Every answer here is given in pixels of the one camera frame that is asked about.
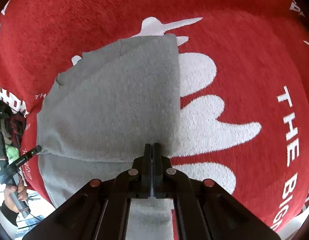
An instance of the red fabric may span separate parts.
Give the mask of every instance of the red fabric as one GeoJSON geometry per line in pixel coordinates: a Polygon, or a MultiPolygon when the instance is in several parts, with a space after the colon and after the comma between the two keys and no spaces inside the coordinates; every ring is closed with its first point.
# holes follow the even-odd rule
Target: red fabric
{"type": "MultiPolygon", "coordinates": [[[[0,15],[0,88],[25,101],[28,129],[22,149],[36,145],[36,113],[59,72],[71,58],[140,32],[147,17],[162,23],[202,17],[168,31],[188,36],[180,53],[208,55],[217,66],[214,81],[181,98],[181,108],[214,94],[225,102],[218,121],[259,122],[252,140],[219,151],[172,158],[173,165],[221,163],[235,174],[233,196],[274,224],[285,183],[297,182],[280,229],[299,213],[309,188],[309,33],[292,0],[11,0],[0,15]],[[293,106],[277,96],[288,88],[293,106]],[[298,134],[286,140],[295,113],[298,134]],[[299,156],[287,167],[287,145],[299,138],[299,156]]],[[[32,187],[47,200],[37,158],[23,167],[32,187]]]]}

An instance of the gray cloth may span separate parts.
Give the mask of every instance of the gray cloth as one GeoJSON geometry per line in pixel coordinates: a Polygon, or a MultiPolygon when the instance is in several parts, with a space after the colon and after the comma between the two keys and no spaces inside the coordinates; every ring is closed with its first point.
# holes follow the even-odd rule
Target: gray cloth
{"type": "MultiPolygon", "coordinates": [[[[119,40],[83,53],[59,74],[37,115],[38,165],[54,205],[93,178],[112,179],[131,168],[146,143],[161,143],[167,156],[176,152],[179,82],[172,34],[119,40]]],[[[127,239],[143,239],[149,231],[158,239],[157,230],[159,239],[172,236],[167,201],[133,201],[130,213],[127,239]]]]}

